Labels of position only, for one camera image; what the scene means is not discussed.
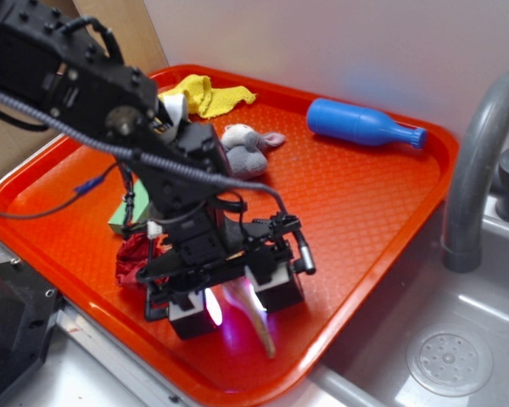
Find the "gray stuffed mouse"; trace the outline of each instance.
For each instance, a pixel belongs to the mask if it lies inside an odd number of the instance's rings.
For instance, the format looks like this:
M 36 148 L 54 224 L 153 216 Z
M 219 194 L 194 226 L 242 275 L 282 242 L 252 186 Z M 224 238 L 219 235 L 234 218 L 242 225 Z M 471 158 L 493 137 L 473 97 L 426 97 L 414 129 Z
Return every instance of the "gray stuffed mouse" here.
M 264 135 L 248 125 L 227 125 L 221 138 L 221 144 L 227 154 L 232 175 L 248 180 L 262 175 L 268 166 L 264 156 L 267 147 L 278 147 L 286 137 L 270 132 Z

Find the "yellow towel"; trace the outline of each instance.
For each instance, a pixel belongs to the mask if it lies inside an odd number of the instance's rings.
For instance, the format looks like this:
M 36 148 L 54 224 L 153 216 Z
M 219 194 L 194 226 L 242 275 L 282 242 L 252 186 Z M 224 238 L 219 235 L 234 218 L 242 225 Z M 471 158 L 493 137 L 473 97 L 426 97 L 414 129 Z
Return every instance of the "yellow towel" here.
M 256 95 L 245 86 L 214 89 L 211 79 L 205 75 L 189 75 L 173 89 L 162 92 L 159 98 L 178 93 L 183 93 L 187 98 L 188 113 L 204 119 L 226 114 L 241 101 L 251 104 L 256 99 Z

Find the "metal sink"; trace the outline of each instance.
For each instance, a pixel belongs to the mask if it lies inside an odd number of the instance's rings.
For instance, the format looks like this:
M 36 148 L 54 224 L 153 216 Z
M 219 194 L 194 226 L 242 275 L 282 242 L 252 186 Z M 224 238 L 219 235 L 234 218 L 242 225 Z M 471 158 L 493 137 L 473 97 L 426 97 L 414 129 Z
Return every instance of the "metal sink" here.
M 347 405 L 509 405 L 509 225 L 486 215 L 482 264 L 458 274 L 442 222 L 440 208 L 323 357 L 358 389 Z

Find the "faucet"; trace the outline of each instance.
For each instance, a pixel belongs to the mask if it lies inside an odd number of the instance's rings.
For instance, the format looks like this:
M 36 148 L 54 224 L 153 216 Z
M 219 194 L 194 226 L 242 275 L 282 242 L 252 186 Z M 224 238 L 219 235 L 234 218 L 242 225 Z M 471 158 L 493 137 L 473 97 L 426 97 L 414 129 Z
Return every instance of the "faucet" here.
M 509 72 L 484 95 L 462 141 L 443 221 L 443 264 L 469 272 L 481 264 L 481 227 L 493 174 L 503 193 L 496 213 L 509 222 L 509 149 L 501 153 L 509 133 Z

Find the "red tray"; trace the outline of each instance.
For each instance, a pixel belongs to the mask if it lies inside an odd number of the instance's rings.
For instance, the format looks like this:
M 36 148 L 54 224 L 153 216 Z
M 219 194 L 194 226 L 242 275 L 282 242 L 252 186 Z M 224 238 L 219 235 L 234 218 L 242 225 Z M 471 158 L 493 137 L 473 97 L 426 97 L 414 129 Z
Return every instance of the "red tray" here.
M 144 296 L 115 285 L 120 238 L 107 225 L 124 193 L 118 173 L 68 209 L 40 220 L 0 218 L 0 240 L 185 394 L 219 406 L 261 404 L 307 375 L 347 320 L 377 285 L 444 198 L 458 146 L 435 125 L 393 115 L 428 130 L 423 150 L 404 144 L 359 147 L 319 137 L 305 124 L 315 94 L 199 66 L 154 74 L 161 89 L 189 74 L 213 87 L 244 85 L 258 97 L 211 120 L 218 134 L 234 123 L 288 140 L 268 153 L 260 181 L 275 187 L 304 225 L 317 264 L 300 276 L 305 302 L 269 316 L 277 356 L 266 358 L 246 317 L 219 288 L 225 321 L 218 332 L 181 341 L 168 321 L 143 319 Z M 0 186 L 0 210 L 34 213 L 72 196 L 112 158 L 64 138 Z M 248 217 L 277 208 L 267 196 L 245 193 Z

